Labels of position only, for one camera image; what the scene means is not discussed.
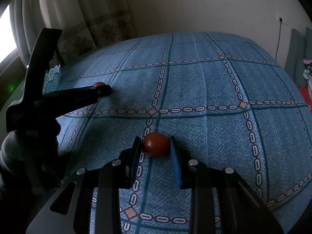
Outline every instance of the bedsheet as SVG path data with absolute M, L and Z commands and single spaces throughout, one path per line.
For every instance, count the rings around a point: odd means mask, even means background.
M 62 67 L 59 90 L 109 84 L 94 105 L 59 117 L 68 178 L 102 167 L 135 136 L 158 131 L 208 167 L 232 166 L 285 233 L 311 200 L 312 117 L 297 87 L 254 41 L 219 32 L 170 33 L 116 43 Z M 216 232 L 222 232 L 217 194 Z M 135 184 L 120 190 L 123 233 L 187 233 L 190 190 L 170 158 L 141 154 Z M 96 190 L 90 233 L 94 232 Z

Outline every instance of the green light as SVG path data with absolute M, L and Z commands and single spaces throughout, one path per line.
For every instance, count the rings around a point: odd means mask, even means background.
M 9 84 L 8 89 L 9 89 L 9 93 L 11 93 L 12 91 L 14 91 L 15 87 L 14 87 L 14 85 Z

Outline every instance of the black cable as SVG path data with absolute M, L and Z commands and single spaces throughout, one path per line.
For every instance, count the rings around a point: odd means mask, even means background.
M 280 18 L 280 30 L 282 29 L 282 21 L 283 19 Z M 275 61 L 277 60 L 277 51 L 278 51 L 278 47 L 280 46 L 280 35 L 278 37 L 278 43 L 277 43 L 277 49 L 276 49 L 276 55 L 275 55 Z

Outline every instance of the metal rivet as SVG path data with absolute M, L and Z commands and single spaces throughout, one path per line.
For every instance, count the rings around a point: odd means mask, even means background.
M 191 159 L 190 161 L 188 161 L 188 163 L 189 163 L 191 166 L 198 165 L 198 161 L 197 161 L 196 159 Z
M 115 160 L 113 160 L 113 162 L 112 162 L 112 165 L 113 166 L 118 166 L 118 165 L 120 165 L 121 164 L 121 160 L 120 159 L 115 159 Z
M 234 169 L 232 167 L 226 167 L 225 172 L 228 174 L 232 174 L 232 173 L 234 173 Z
M 77 173 L 78 175 L 84 174 L 84 173 L 85 173 L 85 168 L 79 168 L 79 169 L 76 171 L 76 173 Z

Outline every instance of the beige curtain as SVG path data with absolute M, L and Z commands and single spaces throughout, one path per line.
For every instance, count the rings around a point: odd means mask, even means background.
M 63 29 L 52 65 L 135 37 L 126 0 L 12 0 L 10 18 L 25 66 L 43 27 Z

